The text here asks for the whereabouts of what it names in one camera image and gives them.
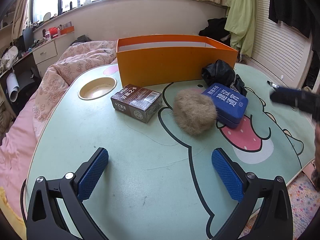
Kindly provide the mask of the blue tin box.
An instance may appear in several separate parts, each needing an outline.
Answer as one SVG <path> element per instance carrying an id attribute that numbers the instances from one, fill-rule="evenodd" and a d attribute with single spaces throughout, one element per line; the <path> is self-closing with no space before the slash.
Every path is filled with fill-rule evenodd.
<path id="1" fill-rule="evenodd" d="M 202 94 L 213 101 L 220 123 L 229 128 L 236 128 L 240 124 L 248 105 L 248 98 L 220 83 L 214 83 Z"/>

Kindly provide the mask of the black fabric pouch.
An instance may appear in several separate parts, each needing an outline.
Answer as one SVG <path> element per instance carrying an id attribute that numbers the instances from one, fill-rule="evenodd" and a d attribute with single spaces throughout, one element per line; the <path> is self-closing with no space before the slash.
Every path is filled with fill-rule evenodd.
<path id="1" fill-rule="evenodd" d="M 201 76 L 208 87 L 214 83 L 222 84 L 243 96 L 247 95 L 245 83 L 241 77 L 235 73 L 234 69 L 225 61 L 217 60 L 202 68 Z"/>

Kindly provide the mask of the brown fur scrunchie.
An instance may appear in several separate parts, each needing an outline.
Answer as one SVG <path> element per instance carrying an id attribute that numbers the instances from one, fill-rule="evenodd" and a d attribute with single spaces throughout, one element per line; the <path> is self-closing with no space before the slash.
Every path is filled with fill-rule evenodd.
<path id="1" fill-rule="evenodd" d="M 193 136 L 201 135 L 217 120 L 212 99 L 195 89 L 180 90 L 174 98 L 172 111 L 178 127 Z"/>

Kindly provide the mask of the brown tea carton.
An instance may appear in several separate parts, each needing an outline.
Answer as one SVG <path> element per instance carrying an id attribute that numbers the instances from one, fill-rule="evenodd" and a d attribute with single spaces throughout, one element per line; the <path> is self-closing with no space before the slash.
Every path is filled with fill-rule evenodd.
<path id="1" fill-rule="evenodd" d="M 162 106 L 162 94 L 129 84 L 111 96 L 111 101 L 115 110 L 146 124 Z"/>

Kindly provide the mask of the black hanging garment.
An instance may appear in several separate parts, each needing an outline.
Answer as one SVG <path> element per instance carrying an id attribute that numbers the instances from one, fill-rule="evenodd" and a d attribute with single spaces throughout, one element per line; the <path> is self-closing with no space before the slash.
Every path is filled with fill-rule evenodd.
<path id="1" fill-rule="evenodd" d="M 314 16 L 304 0 L 270 0 L 268 18 L 283 22 L 309 38 Z"/>

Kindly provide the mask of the green hanging garment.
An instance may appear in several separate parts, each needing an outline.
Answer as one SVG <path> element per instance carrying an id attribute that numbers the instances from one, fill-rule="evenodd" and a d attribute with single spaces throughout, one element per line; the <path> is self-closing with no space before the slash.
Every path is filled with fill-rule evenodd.
<path id="1" fill-rule="evenodd" d="M 227 0 L 226 5 L 225 30 L 230 32 L 230 45 L 241 55 L 250 57 L 255 34 L 256 0 Z"/>

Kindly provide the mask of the black clothes pile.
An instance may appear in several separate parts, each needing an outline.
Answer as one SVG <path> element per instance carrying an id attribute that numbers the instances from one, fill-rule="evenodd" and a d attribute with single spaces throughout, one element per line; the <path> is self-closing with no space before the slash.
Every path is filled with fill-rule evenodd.
<path id="1" fill-rule="evenodd" d="M 208 26 L 199 31 L 199 36 L 211 38 L 213 40 L 226 43 L 230 41 L 230 32 L 225 29 L 227 18 L 209 19 Z"/>

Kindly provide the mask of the rolled white paper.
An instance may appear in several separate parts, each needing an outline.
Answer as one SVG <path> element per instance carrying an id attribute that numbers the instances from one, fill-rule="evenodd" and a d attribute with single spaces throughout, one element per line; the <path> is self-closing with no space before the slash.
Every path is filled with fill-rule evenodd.
<path id="1" fill-rule="evenodd" d="M 7 77 L 7 90 L 11 102 L 15 102 L 20 91 L 20 86 L 15 73 L 10 73 Z"/>

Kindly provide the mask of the orange cardboard box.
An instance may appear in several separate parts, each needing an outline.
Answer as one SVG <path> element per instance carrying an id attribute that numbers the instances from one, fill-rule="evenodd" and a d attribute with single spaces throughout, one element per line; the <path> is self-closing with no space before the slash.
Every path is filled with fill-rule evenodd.
<path id="1" fill-rule="evenodd" d="M 234 67 L 237 55 L 237 50 L 203 36 L 146 35 L 117 41 L 123 86 L 146 87 L 199 80 L 202 68 L 217 60 Z"/>

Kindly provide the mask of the white drawer cabinet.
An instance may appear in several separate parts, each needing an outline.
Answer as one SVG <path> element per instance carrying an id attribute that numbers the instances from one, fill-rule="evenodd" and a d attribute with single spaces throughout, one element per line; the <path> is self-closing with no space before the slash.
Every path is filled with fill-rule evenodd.
<path id="1" fill-rule="evenodd" d="M 59 60 L 74 40 L 74 32 L 71 32 L 47 41 L 33 50 L 34 61 L 38 68 L 40 77 L 44 76 L 48 67 Z"/>

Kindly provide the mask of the pink floral quilt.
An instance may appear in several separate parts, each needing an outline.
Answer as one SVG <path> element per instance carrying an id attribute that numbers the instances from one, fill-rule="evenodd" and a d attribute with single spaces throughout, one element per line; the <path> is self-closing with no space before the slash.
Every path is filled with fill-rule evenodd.
<path id="1" fill-rule="evenodd" d="M 35 93 L 33 128 L 39 140 L 55 106 L 73 81 L 92 68 L 116 61 L 116 41 L 91 41 L 70 46 L 47 68 Z"/>

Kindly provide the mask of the black monitor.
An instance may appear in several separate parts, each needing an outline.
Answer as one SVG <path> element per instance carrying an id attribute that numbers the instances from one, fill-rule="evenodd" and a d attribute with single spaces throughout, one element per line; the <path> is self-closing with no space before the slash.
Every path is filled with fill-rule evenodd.
<path id="1" fill-rule="evenodd" d="M 32 48 L 34 44 L 34 35 L 32 27 L 26 27 L 23 30 L 23 40 L 24 40 L 24 51 L 28 51 L 29 48 Z"/>

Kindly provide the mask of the red container on desk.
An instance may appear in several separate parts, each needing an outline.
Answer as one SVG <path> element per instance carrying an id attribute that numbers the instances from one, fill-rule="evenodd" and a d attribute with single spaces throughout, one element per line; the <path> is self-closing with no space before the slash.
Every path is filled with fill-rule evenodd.
<path id="1" fill-rule="evenodd" d="M 55 38 L 58 35 L 58 29 L 57 27 L 51 27 L 48 29 L 51 38 Z"/>

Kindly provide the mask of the orange desk organizer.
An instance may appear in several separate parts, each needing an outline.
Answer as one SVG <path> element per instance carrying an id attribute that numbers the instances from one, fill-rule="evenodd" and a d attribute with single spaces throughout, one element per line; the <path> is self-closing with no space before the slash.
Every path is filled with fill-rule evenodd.
<path id="1" fill-rule="evenodd" d="M 70 27 L 67 27 L 67 28 L 64 28 L 60 31 L 60 34 L 61 35 L 64 35 L 64 34 L 67 34 L 67 33 L 71 33 L 74 31 L 74 26 L 70 26 Z"/>

